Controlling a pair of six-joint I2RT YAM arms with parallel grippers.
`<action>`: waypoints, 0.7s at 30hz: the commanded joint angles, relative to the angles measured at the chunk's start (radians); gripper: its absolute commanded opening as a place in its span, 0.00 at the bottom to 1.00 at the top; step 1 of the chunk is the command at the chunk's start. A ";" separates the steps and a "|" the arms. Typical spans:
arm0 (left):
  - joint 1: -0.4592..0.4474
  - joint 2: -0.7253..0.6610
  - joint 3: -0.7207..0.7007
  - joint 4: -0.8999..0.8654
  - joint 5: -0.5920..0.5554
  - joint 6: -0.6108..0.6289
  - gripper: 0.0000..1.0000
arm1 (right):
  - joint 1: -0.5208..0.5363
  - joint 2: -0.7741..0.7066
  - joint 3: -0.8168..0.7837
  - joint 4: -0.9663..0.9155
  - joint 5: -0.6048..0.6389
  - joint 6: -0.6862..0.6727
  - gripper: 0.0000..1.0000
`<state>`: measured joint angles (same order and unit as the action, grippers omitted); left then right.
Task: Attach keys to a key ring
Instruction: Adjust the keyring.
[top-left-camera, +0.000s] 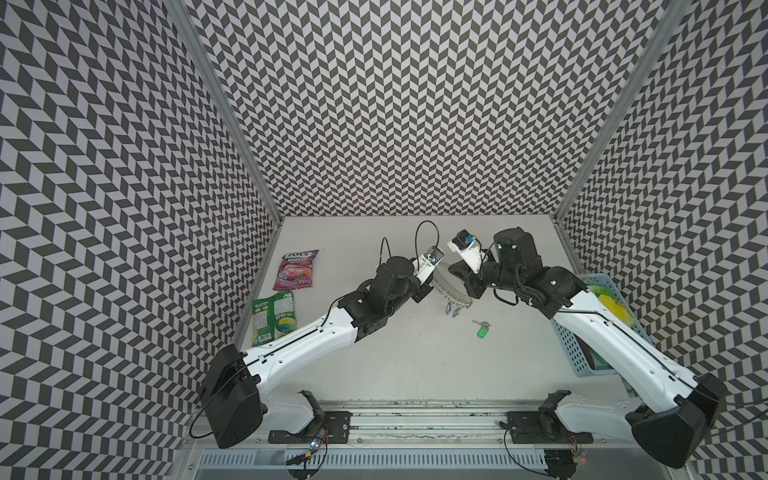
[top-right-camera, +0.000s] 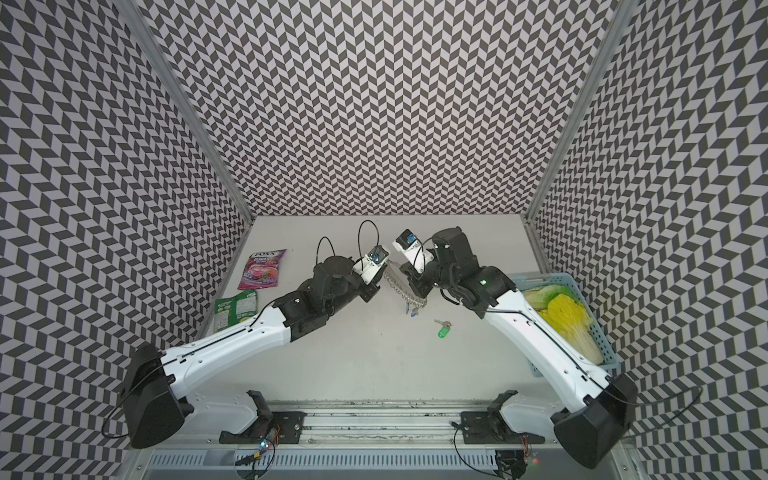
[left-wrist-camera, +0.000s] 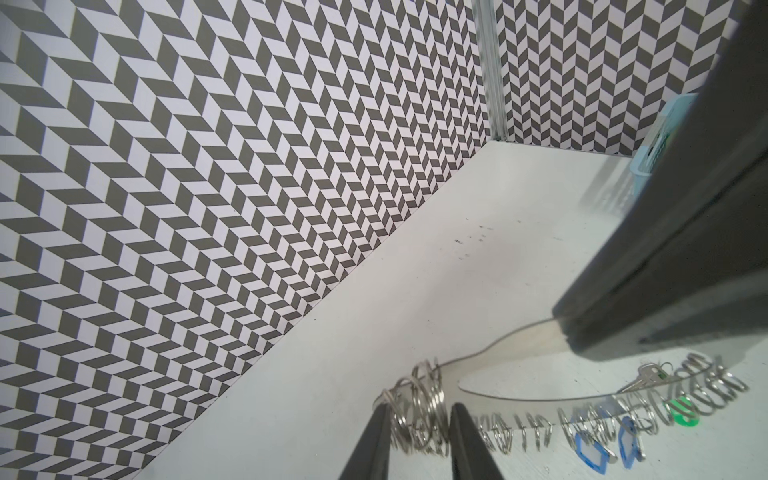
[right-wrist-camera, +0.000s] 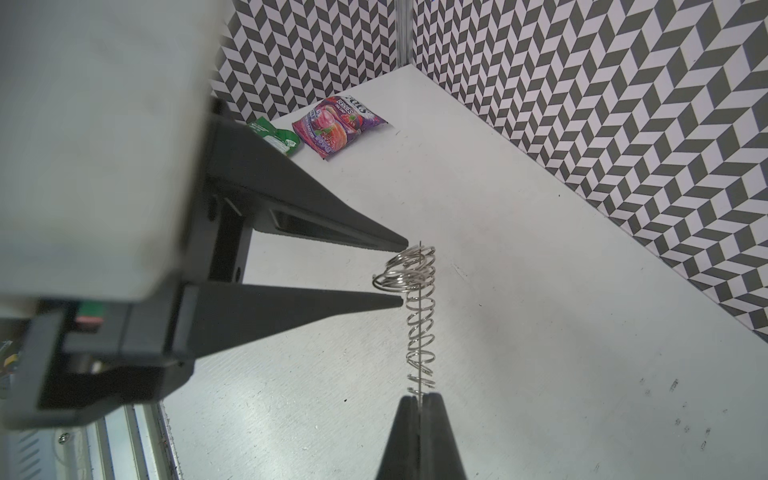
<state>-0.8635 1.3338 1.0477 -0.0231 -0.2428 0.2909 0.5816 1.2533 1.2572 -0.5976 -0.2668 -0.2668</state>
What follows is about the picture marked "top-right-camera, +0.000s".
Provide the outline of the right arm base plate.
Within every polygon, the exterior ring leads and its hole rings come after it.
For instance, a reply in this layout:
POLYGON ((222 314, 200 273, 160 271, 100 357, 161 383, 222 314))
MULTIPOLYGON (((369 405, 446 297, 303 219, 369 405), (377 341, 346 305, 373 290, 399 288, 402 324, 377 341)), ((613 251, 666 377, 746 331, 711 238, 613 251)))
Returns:
POLYGON ((534 445, 546 442, 544 437, 511 430, 497 412, 463 411, 460 421, 453 422, 452 425, 458 428, 463 442, 467 445, 522 445, 523 440, 534 445))

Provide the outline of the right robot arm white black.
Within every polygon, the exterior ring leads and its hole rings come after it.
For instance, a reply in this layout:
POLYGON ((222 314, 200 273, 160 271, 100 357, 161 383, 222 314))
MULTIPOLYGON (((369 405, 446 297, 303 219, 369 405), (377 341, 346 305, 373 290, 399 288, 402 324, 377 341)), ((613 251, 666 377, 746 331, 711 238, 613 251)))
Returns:
POLYGON ((441 230, 426 247, 410 230, 393 242, 407 262, 401 271, 421 297, 439 288, 497 328, 538 369, 557 395, 548 401, 517 394, 503 401, 501 419, 520 434, 554 439, 581 466, 594 469, 636 419, 638 388, 611 376, 571 346, 499 268, 480 265, 466 234, 441 230))

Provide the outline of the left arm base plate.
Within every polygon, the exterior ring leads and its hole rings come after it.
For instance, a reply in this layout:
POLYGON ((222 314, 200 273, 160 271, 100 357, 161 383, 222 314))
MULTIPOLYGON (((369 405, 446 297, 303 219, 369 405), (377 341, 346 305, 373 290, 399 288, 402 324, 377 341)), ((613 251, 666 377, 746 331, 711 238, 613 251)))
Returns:
POLYGON ((272 442, 275 445, 298 444, 304 427, 306 414, 302 411, 282 411, 271 418, 260 415, 242 433, 222 431, 220 444, 255 445, 272 442))

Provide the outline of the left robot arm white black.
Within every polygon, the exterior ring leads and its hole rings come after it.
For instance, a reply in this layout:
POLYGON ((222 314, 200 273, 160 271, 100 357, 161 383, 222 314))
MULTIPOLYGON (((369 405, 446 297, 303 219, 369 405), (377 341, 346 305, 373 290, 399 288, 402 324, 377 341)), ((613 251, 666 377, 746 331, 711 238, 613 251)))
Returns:
POLYGON ((251 404, 223 397, 205 401, 200 388, 230 368, 272 348, 295 342, 325 326, 356 298, 369 302, 379 291, 389 253, 381 246, 354 261, 330 256, 312 278, 268 303, 257 315, 202 340, 166 351, 150 343, 131 354, 119 392, 130 445, 154 447, 182 429, 207 425, 239 436, 264 425, 270 413, 259 392, 251 404))

